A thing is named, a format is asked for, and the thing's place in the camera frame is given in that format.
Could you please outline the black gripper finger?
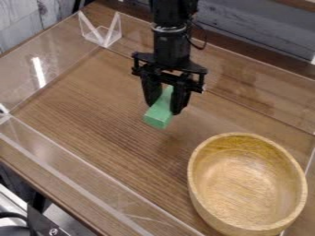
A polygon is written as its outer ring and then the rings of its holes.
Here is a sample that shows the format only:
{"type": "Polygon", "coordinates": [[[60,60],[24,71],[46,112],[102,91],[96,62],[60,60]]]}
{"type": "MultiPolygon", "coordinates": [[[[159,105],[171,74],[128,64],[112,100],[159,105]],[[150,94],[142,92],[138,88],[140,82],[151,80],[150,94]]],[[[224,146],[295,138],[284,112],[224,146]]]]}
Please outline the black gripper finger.
{"type": "Polygon", "coordinates": [[[187,106],[191,98],[191,89],[184,82],[179,82],[171,94],[171,105],[170,109],[174,115],[182,113],[182,109],[187,106]]]}
{"type": "Polygon", "coordinates": [[[144,74],[140,79],[146,103],[151,106],[162,96],[163,84],[154,75],[144,74]]]}

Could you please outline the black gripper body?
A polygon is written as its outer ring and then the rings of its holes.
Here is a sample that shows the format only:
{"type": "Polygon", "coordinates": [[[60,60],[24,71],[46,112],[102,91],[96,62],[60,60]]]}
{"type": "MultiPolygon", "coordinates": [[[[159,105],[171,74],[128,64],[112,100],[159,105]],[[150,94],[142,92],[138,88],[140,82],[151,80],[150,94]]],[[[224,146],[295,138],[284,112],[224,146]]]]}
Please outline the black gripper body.
{"type": "Polygon", "coordinates": [[[175,87],[184,82],[192,92],[204,90],[204,77],[208,69],[191,60],[191,47],[199,50],[192,43],[191,27],[152,28],[154,50],[151,53],[134,52],[132,73],[136,76],[154,75],[162,82],[175,87]]]}

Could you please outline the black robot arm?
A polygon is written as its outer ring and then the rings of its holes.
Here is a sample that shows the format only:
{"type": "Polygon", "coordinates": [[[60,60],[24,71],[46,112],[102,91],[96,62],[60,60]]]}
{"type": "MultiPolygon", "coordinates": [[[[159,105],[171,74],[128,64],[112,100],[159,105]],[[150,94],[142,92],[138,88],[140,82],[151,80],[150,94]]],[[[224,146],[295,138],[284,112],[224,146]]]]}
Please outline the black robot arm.
{"type": "Polygon", "coordinates": [[[150,0],[154,51],[134,52],[132,74],[140,77],[144,98],[151,106],[162,96],[163,84],[174,87],[170,110],[182,113],[191,93],[202,93],[208,69],[191,60],[194,14],[198,0],[150,0]]]}

